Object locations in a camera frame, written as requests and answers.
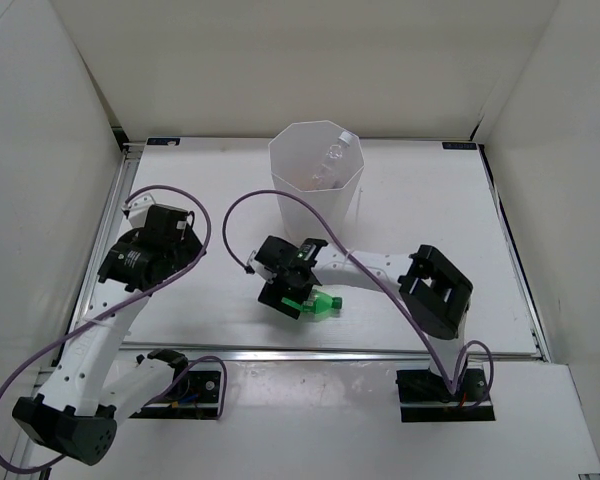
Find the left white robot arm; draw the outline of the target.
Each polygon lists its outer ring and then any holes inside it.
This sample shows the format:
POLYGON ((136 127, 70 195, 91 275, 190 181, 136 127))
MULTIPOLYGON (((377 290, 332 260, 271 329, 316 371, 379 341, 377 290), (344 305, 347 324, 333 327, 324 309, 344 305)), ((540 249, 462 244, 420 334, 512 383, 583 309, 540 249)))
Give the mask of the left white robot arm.
POLYGON ((194 215, 153 204, 125 212, 132 225, 107 252, 80 334, 67 342, 55 371, 32 397, 21 397, 12 417, 36 444, 86 465, 98 463, 118 426, 159 392, 186 395, 190 377, 181 354, 149 354, 138 372, 112 388, 105 379, 151 289, 185 270, 203 252, 194 215))

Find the clear plastic water bottle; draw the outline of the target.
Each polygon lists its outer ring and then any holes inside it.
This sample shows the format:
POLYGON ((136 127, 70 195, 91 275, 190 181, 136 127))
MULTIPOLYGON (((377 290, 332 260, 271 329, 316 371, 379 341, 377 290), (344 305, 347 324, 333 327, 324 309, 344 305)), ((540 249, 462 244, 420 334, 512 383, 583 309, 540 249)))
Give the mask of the clear plastic water bottle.
POLYGON ((350 147, 353 135, 343 131, 335 144, 332 144, 325 154, 321 164, 311 177, 312 190, 331 190, 340 187, 340 171, 345 164, 346 150, 350 147))

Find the green plastic bottle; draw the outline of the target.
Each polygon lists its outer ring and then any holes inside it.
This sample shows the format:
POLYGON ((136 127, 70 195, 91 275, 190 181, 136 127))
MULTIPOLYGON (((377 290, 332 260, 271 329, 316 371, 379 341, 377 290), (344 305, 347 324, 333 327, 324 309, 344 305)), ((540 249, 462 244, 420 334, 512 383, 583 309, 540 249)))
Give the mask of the green plastic bottle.
POLYGON ((302 303, 283 297, 281 304, 289 311, 289 315, 294 318, 309 316, 314 319, 325 319, 340 314, 343 299, 314 289, 302 303))

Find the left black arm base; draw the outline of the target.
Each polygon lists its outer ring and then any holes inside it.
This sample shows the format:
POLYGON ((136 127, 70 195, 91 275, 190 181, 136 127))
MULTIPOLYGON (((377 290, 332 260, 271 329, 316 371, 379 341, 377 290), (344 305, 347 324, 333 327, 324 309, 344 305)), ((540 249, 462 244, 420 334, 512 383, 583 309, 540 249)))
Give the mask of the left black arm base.
POLYGON ((134 412, 131 418, 219 420, 223 416, 228 369, 219 357, 204 355, 189 360, 175 350, 157 349, 146 357, 136 358, 138 364, 145 359, 166 363, 173 370, 173 380, 177 382, 166 394, 134 412))

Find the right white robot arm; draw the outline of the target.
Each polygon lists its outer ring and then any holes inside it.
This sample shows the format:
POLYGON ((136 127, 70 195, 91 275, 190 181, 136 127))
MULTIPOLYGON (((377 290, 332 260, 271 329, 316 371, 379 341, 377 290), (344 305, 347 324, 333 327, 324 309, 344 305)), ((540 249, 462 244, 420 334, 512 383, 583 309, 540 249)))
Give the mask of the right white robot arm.
POLYGON ((386 294, 431 356, 429 387, 450 400, 466 384, 464 342, 472 282, 431 245, 412 254, 354 252, 308 238, 295 246, 269 236, 245 270, 264 279, 258 301, 297 318, 316 287, 343 286, 386 294))

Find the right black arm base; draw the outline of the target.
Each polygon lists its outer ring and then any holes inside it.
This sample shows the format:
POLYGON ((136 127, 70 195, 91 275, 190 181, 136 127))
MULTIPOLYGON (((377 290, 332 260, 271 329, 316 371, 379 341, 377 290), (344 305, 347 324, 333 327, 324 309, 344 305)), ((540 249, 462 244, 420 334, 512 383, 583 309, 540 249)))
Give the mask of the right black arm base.
POLYGON ((396 372, 402 423, 492 422, 495 413, 481 367, 469 368, 451 394, 442 378, 427 369, 396 372))

